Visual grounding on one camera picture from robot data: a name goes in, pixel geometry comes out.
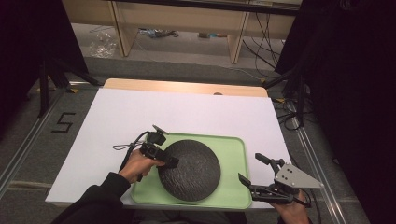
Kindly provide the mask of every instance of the gray floor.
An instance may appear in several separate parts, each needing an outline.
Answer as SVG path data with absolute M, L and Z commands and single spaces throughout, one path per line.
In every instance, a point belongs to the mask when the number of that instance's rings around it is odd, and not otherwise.
M 128 57 L 121 58 L 116 50 L 112 58 L 99 59 L 90 56 L 89 45 L 95 40 L 98 30 L 114 36 L 114 29 L 79 24 L 74 24 L 74 29 L 90 73 L 99 80 L 125 77 L 260 86 L 263 78 L 270 80 L 276 76 L 271 72 L 273 69 L 270 66 L 260 60 L 256 61 L 246 47 L 241 49 L 238 64 L 230 64 L 225 38 L 205 39 L 198 38 L 197 34 L 181 32 L 179 37 L 155 39 L 139 35 Z M 246 41 L 257 50 L 251 38 L 246 37 Z M 260 43 L 261 40 L 256 38 L 256 42 Z M 281 40 L 272 40 L 272 46 L 276 52 L 280 52 L 283 45 Z M 272 62 L 269 53 L 261 50 L 260 54 Z M 72 81 L 80 81 L 73 75 L 69 78 Z M 270 97 L 281 97 L 282 84 L 268 90 Z M 1 198 L 0 223 L 48 223 L 63 210 L 45 203 L 44 200 L 97 92 L 97 88 L 87 84 L 78 84 L 74 88 L 78 89 L 76 93 L 64 93 L 63 90 L 50 93 L 52 99 L 57 99 L 56 96 L 60 95 L 59 100 L 50 111 L 47 121 L 39 129 L 37 139 L 29 147 L 29 154 Z M 274 106 L 279 116 L 287 113 L 283 105 Z M 34 127 L 38 110 L 39 91 L 37 86 L 34 86 L 29 92 L 29 100 L 23 103 L 18 114 L 10 122 L 6 135 L 1 139 L 0 172 L 6 169 L 14 153 Z M 68 133 L 54 133 L 54 130 L 64 128 L 57 124 L 64 112 L 75 113 L 74 116 L 65 117 L 68 122 L 73 122 L 73 125 Z M 321 218 L 318 217 L 315 205 L 308 210 L 309 216 L 314 223 L 318 223 L 319 220 L 321 223 L 369 223 L 343 171 L 332 161 L 332 151 L 315 115 L 309 114 L 304 118 L 304 130 L 316 152 L 344 220 L 334 219 L 320 190 L 315 190 L 315 195 Z M 283 124 L 280 127 L 290 155 L 304 171 L 315 175 L 298 133 L 289 131 Z M 292 127 L 291 121 L 288 121 L 287 127 Z M 273 210 L 249 211 L 246 215 L 249 224 L 276 223 L 277 217 Z

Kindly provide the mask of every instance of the person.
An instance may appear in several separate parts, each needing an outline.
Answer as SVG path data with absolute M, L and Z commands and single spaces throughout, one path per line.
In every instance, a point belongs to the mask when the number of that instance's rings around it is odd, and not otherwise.
M 139 174 L 146 176 L 152 166 L 163 166 L 163 161 L 152 160 L 144 157 L 140 150 L 134 150 L 131 153 L 129 160 L 122 170 L 116 173 L 109 173 L 101 186 L 90 186 L 81 198 L 67 207 L 62 213 L 57 216 L 52 223 L 54 224 L 68 224 L 68 223 L 118 223 L 118 217 L 122 210 L 122 201 L 120 197 L 125 191 L 131 187 L 131 184 L 137 181 Z M 309 220 L 305 207 L 298 203 L 291 204 L 272 204 L 275 210 L 280 214 L 278 224 L 294 224 L 294 223 L 311 223 Z M 183 220 L 171 220 L 169 212 L 163 215 L 162 211 L 157 211 L 160 217 L 169 217 L 169 220 L 150 220 L 149 214 L 152 211 L 145 213 L 144 210 L 138 212 L 138 216 L 134 216 L 133 223 L 227 223 L 229 220 L 223 213 L 213 213 L 211 216 L 194 215 L 198 212 L 186 212 L 193 217 L 200 218 L 201 220 L 191 220 L 184 218 Z

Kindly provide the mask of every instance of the green tray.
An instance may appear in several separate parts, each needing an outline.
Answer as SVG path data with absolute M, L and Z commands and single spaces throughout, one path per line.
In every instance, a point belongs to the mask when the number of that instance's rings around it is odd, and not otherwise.
M 135 183 L 132 198 L 137 203 L 162 205 L 187 205 L 199 207 L 217 207 L 245 209 L 251 204 L 248 188 L 238 179 L 238 173 L 248 178 L 248 167 L 244 142 L 236 137 L 170 133 L 161 149 L 183 139 L 196 140 L 210 147 L 219 159 L 221 177 L 218 187 L 207 198 L 197 202 L 185 202 L 169 194 L 161 184 L 156 168 Z

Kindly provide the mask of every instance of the black sleeve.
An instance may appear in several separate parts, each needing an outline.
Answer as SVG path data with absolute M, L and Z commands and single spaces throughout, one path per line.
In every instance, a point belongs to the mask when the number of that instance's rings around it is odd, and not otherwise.
M 114 223 L 122 208 L 120 197 L 131 187 L 121 175 L 109 173 L 101 186 L 90 186 L 52 223 Z

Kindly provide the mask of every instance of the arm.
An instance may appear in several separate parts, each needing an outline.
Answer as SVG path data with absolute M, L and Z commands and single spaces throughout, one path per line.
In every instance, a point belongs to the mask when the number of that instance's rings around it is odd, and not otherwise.
M 131 187 L 139 174 L 148 175 L 154 165 L 164 165 L 134 150 L 125 167 L 109 173 L 101 186 L 89 187 L 82 197 L 67 207 L 52 223 L 114 223 L 122 208 L 120 197 Z
M 301 201 L 304 200 L 304 195 L 300 191 L 299 199 Z M 312 221 L 309 219 L 308 214 L 306 213 L 305 206 L 292 202 L 290 204 L 271 204 L 275 210 L 280 214 L 280 218 L 278 220 L 278 224 L 312 224 Z

